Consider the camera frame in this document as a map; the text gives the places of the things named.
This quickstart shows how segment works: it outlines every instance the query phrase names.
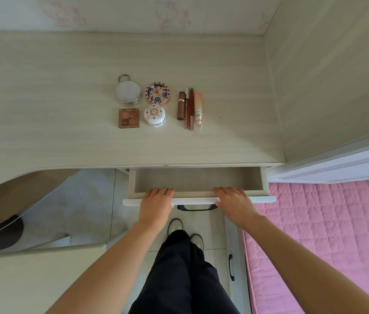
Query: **foot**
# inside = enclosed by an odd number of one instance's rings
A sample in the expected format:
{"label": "foot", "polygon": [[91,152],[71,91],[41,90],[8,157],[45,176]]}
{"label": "foot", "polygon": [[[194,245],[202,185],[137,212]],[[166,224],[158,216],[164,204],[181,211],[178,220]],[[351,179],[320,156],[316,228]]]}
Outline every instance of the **foot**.
{"label": "foot", "polygon": [[183,230],[183,223],[178,218],[171,220],[170,224],[168,225],[167,236],[170,236],[170,234],[176,230]]}
{"label": "foot", "polygon": [[190,236],[190,241],[197,245],[197,247],[203,251],[203,239],[199,234],[193,234],[192,236]]}

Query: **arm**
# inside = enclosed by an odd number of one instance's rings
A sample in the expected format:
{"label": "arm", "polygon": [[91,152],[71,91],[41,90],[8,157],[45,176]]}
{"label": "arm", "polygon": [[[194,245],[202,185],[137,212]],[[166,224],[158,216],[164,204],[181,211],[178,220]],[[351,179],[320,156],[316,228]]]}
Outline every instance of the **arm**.
{"label": "arm", "polygon": [[94,262],[46,314],[121,313],[142,261],[168,220],[174,189],[149,190],[139,220],[112,248]]}
{"label": "arm", "polygon": [[260,215],[241,189],[214,188],[217,206],[269,257],[305,313],[369,313],[369,295]]}

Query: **bed drawer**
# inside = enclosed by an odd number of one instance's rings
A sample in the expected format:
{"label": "bed drawer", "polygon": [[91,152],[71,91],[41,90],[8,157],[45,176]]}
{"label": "bed drawer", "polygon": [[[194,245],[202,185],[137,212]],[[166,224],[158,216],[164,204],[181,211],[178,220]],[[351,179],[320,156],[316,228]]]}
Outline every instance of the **bed drawer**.
{"label": "bed drawer", "polygon": [[175,188],[173,205],[215,204],[213,187],[245,190],[253,203],[276,201],[269,195],[265,167],[137,168],[129,171],[125,206],[139,206],[150,188]]}

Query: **cosmetic item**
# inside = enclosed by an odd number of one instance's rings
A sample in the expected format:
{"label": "cosmetic item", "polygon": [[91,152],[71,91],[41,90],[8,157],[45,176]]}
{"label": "cosmetic item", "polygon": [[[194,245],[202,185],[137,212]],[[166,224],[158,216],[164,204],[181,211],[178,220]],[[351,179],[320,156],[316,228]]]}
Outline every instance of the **cosmetic item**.
{"label": "cosmetic item", "polygon": [[131,77],[124,73],[117,79],[119,84],[114,89],[114,96],[119,103],[126,107],[136,107],[141,102],[141,88],[131,80]]}
{"label": "cosmetic item", "polygon": [[194,89],[189,90],[190,94],[190,130],[194,130]]}
{"label": "cosmetic item", "polygon": [[145,121],[152,127],[160,127],[166,121],[166,111],[160,105],[149,105],[144,111]]}
{"label": "cosmetic item", "polygon": [[184,105],[184,128],[190,130],[190,96],[189,87],[186,87],[186,103]]}
{"label": "cosmetic item", "polygon": [[194,121],[202,129],[202,95],[199,92],[194,94]]}
{"label": "cosmetic item", "polygon": [[165,84],[154,82],[147,86],[145,98],[149,105],[155,104],[164,106],[170,99],[170,89],[168,89]]}
{"label": "cosmetic item", "polygon": [[186,93],[181,91],[178,93],[177,120],[184,119],[184,104],[186,103]]}
{"label": "cosmetic item", "polygon": [[139,109],[120,109],[119,128],[139,128]]}

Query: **round compact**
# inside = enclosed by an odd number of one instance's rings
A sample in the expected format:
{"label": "round compact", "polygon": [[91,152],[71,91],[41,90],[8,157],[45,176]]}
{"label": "round compact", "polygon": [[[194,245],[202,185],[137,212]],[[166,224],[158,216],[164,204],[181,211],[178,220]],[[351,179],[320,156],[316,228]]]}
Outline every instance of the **round compact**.
{"label": "round compact", "polygon": [[145,121],[152,127],[160,127],[166,121],[166,111],[159,105],[150,105],[144,111]]}
{"label": "round compact", "polygon": [[149,84],[145,90],[145,98],[150,105],[164,106],[170,98],[170,89],[160,82]]}
{"label": "round compact", "polygon": [[126,73],[119,76],[118,82],[119,84],[114,89],[116,99],[124,103],[128,108],[139,105],[141,100],[141,88],[139,85],[133,82]]}

